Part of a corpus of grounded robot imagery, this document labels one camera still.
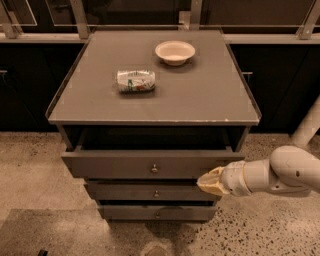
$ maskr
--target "speckled floor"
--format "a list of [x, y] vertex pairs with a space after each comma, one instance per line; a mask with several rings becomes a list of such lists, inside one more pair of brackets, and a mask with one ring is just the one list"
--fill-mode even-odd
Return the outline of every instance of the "speckled floor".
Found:
[[[250, 134], [246, 160], [290, 144]], [[224, 196], [208, 223], [107, 223], [60, 159], [55, 133], [0, 133], [0, 255], [320, 255], [320, 195]], [[320, 137], [307, 150], [320, 157]]]

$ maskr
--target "gray cabinet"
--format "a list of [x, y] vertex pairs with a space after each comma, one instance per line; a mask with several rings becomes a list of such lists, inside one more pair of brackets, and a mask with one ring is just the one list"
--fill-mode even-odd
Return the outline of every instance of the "gray cabinet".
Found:
[[[183, 66], [154, 54], [173, 39], [196, 48]], [[155, 90], [119, 93], [117, 70], [137, 69], [155, 71]], [[59, 91], [48, 119], [66, 142], [62, 158], [107, 220], [209, 220], [220, 197], [197, 178], [242, 160], [260, 119], [216, 31], [97, 31]]]

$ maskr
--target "small bowl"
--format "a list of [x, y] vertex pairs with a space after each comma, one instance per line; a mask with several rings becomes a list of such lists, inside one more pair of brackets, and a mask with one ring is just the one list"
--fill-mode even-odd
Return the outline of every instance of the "small bowl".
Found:
[[158, 57], [170, 66], [180, 66], [191, 58], [196, 50], [191, 44], [181, 41], [166, 41], [155, 49]]

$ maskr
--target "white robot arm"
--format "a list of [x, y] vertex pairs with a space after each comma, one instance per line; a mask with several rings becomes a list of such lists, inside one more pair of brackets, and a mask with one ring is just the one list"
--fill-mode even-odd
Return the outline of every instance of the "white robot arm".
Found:
[[205, 192], [248, 196], [264, 191], [272, 194], [320, 192], [320, 160], [294, 147], [277, 148], [269, 159], [232, 162], [198, 179]]

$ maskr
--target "drawer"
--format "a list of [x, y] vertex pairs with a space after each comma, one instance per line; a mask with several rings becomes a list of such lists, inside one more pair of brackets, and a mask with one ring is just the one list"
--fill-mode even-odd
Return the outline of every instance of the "drawer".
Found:
[[62, 159], [74, 177], [89, 179], [196, 179], [244, 159], [227, 150], [79, 150]]
[[217, 196], [192, 184], [104, 184], [88, 183], [87, 191], [95, 200], [217, 201]]
[[165, 220], [209, 221], [217, 211], [215, 206], [100, 206], [102, 218], [109, 221]]

